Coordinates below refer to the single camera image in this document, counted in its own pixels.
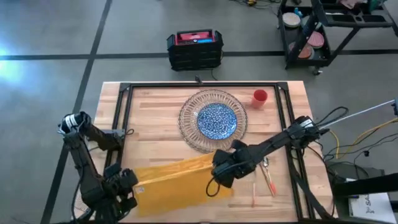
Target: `cart wheel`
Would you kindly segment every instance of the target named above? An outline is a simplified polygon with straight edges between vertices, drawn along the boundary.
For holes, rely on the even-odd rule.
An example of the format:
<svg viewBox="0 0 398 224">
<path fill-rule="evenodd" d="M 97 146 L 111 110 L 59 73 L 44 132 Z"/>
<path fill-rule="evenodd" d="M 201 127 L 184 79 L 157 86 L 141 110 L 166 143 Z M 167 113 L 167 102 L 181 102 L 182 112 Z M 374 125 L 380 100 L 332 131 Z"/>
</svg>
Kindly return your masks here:
<svg viewBox="0 0 398 224">
<path fill-rule="evenodd" d="M 319 67 L 313 67 L 312 71 L 311 71 L 312 75 L 318 76 L 318 75 L 322 74 L 323 71 L 321 71 L 319 69 L 320 69 Z"/>
</svg>

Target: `black floor stripe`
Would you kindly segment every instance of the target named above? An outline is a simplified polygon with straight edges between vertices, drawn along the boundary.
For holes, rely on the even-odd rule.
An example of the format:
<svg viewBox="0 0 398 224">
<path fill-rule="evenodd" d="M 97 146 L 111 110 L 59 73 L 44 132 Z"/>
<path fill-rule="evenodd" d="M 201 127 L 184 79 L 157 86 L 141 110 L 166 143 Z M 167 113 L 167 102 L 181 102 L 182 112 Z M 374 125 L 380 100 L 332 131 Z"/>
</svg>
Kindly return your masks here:
<svg viewBox="0 0 398 224">
<path fill-rule="evenodd" d="M 398 49 L 375 50 L 342 50 L 339 55 L 383 55 L 398 54 Z M 224 52 L 224 57 L 267 57 L 283 56 L 282 50 L 275 51 L 248 51 Z M 3 55 L 0 60 L 73 60 L 73 59 L 134 59 L 134 58 L 167 58 L 167 52 L 159 53 L 131 53 L 131 54 L 75 54 L 75 55 Z"/>
<path fill-rule="evenodd" d="M 101 20 L 100 20 L 98 28 L 97 28 L 97 32 L 95 34 L 93 46 L 92 46 L 91 52 L 90 52 L 90 58 L 87 61 L 87 65 L 86 65 L 83 77 L 81 79 L 81 82 L 80 82 L 80 87 L 78 90 L 76 102 L 73 107 L 72 113 L 77 113 L 80 111 L 81 104 L 83 102 L 83 97 L 84 97 L 84 94 L 86 91 L 88 79 L 90 78 L 91 69 L 93 68 L 94 56 L 97 54 L 98 46 L 100 45 L 102 33 L 104 31 L 106 18 L 108 17 L 109 10 L 111 9 L 111 5 L 112 5 L 112 0 L 107 0 L 105 7 L 104 7 L 104 11 L 101 16 Z M 41 224 L 50 223 L 53 208 L 54 208 L 55 201 L 57 199 L 58 191 L 60 188 L 63 171 L 65 169 L 65 165 L 67 162 L 67 158 L 68 158 L 68 152 L 63 147 L 61 154 L 60 154 L 60 158 L 58 160 L 57 168 L 55 169 L 55 175 L 54 175 L 54 178 L 53 178 L 53 181 L 51 184 L 49 196 L 47 197 L 47 202 L 44 207 L 44 212 L 42 215 L 42 219 L 40 221 Z"/>
</svg>

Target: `yellow cable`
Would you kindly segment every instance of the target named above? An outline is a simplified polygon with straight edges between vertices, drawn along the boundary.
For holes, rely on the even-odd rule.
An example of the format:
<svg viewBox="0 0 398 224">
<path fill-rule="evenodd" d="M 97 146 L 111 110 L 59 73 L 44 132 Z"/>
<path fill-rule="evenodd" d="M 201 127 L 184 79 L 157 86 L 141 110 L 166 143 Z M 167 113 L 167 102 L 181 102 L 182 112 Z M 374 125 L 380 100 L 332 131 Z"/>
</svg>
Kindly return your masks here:
<svg viewBox="0 0 398 224">
<path fill-rule="evenodd" d="M 352 143 L 352 144 L 354 145 L 354 144 L 356 144 L 357 142 L 359 142 L 359 141 L 361 140 L 361 138 L 362 138 L 365 134 L 370 133 L 370 132 L 374 131 L 375 129 L 383 128 L 384 126 L 386 126 L 386 125 L 388 125 L 388 124 L 391 124 L 391 123 L 393 123 L 394 121 L 397 121 L 397 120 L 398 120 L 398 118 L 394 118 L 394 119 L 392 119 L 392 120 L 390 120 L 390 121 L 387 121 L 387 122 L 385 122 L 385 123 L 383 123 L 383 124 L 380 124 L 379 126 L 373 127 L 373 128 L 371 128 L 371 129 L 365 131 L 364 133 L 360 134 L 360 135 L 355 139 L 354 143 Z M 352 148 L 353 148 L 353 146 L 350 146 L 349 148 L 347 148 L 347 150 L 343 153 L 343 155 L 340 157 L 340 159 L 343 158 L 348 152 L 350 152 L 350 150 L 352 150 Z"/>
<path fill-rule="evenodd" d="M 336 139 L 336 145 L 337 145 L 336 146 L 336 148 L 337 148 L 337 150 L 336 150 L 336 159 L 338 159 L 338 150 L 340 149 L 340 142 L 338 140 L 337 135 L 332 130 L 330 130 L 330 134 L 332 134 L 333 137 L 335 137 L 335 139 Z"/>
</svg>

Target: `blue plate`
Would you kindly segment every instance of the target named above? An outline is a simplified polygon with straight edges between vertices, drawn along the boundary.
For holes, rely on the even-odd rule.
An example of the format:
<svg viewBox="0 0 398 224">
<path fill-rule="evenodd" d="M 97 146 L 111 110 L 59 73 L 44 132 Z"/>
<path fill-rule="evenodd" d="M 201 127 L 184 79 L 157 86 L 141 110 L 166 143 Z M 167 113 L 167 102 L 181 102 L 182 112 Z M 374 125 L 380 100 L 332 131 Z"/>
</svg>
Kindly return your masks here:
<svg viewBox="0 0 398 224">
<path fill-rule="evenodd" d="M 226 139 L 236 130 L 236 115 L 225 104 L 211 103 L 199 111 L 197 124 L 199 131 L 206 137 Z"/>
</svg>

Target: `white cable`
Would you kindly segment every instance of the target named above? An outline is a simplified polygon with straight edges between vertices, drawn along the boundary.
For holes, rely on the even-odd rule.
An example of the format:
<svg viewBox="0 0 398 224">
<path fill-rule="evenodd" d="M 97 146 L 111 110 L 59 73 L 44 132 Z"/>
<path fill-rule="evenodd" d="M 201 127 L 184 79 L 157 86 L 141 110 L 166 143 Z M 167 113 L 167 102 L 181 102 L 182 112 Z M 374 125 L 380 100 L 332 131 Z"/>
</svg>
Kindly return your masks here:
<svg viewBox="0 0 398 224">
<path fill-rule="evenodd" d="M 368 108 L 368 109 L 366 109 L 366 110 L 362 110 L 362 111 L 357 112 L 357 113 L 355 113 L 355 114 L 351 114 L 351 115 L 349 115 L 349 116 L 345 116 L 344 118 L 340 118 L 340 119 L 338 119 L 338 120 L 336 120 L 336 121 L 334 121 L 334 122 L 332 122 L 332 123 L 330 123 L 330 124 L 326 124 L 325 126 L 322 126 L 321 129 L 322 129 L 322 128 L 329 127 L 329 126 L 331 126 L 332 124 L 335 124 L 335 123 L 340 122 L 340 121 L 342 121 L 342 120 L 345 120 L 345 119 L 347 119 L 347 118 L 350 118 L 350 117 L 359 115 L 359 114 L 361 114 L 361 113 L 365 113 L 365 112 L 367 112 L 367 111 L 369 111 L 369 110 L 373 110 L 373 109 L 376 109 L 376 108 L 378 108 L 378 107 L 380 107 L 380 106 L 384 106 L 384 105 L 386 105 L 386 104 L 393 103 L 393 102 L 394 102 L 394 100 L 390 100 L 390 101 L 385 102 L 385 103 L 382 103 L 382 104 L 380 104 L 380 105 L 373 106 L 373 107 Z"/>
</svg>

